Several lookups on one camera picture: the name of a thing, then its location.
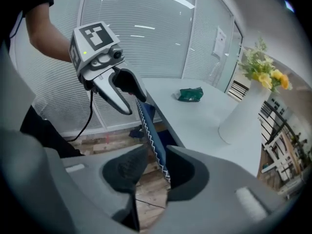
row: flower bouquet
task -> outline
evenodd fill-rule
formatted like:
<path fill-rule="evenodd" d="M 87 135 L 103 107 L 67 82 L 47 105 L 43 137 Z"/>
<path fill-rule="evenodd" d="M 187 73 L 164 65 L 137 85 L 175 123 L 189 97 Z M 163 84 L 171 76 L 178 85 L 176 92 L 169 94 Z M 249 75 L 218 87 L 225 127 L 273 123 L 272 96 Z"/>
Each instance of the flower bouquet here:
<path fill-rule="evenodd" d="M 238 63 L 251 84 L 246 96 L 219 126 L 219 135 L 228 144 L 249 139 L 251 134 L 261 135 L 257 118 L 263 102 L 279 86 L 292 88 L 287 75 L 276 69 L 273 60 L 265 54 L 267 50 L 265 42 L 259 37 L 254 49 L 244 51 L 247 62 Z"/>
<path fill-rule="evenodd" d="M 249 80 L 259 81 L 263 87 L 276 92 L 278 86 L 284 89 L 292 89 L 288 76 L 282 74 L 273 65 L 273 60 L 265 52 L 268 50 L 262 37 L 255 43 L 254 49 L 244 50 L 247 62 L 239 62 L 238 65 Z"/>

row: wooden floor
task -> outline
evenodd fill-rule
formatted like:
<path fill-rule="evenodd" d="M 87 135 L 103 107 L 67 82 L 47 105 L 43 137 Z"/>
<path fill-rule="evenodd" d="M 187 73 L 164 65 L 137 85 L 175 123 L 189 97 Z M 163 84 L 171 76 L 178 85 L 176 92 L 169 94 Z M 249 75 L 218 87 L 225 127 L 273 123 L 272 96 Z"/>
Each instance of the wooden floor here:
<path fill-rule="evenodd" d="M 155 127 L 157 131 L 166 129 L 161 123 L 156 123 Z M 112 152 L 136 144 L 144 144 L 148 148 L 148 165 L 136 187 L 136 206 L 140 228 L 141 232 L 146 232 L 163 213 L 166 207 L 167 191 L 170 185 L 159 170 L 154 153 L 147 139 L 145 137 L 142 139 L 129 137 L 129 132 L 131 130 L 132 129 L 125 129 L 107 134 L 81 136 L 78 140 L 72 142 L 72 145 L 85 155 Z M 269 155 L 262 150 L 257 178 L 273 190 L 278 191 L 281 187 L 281 180 L 275 169 L 265 174 L 261 173 L 262 166 L 266 163 L 270 164 L 271 162 L 272 160 Z"/>

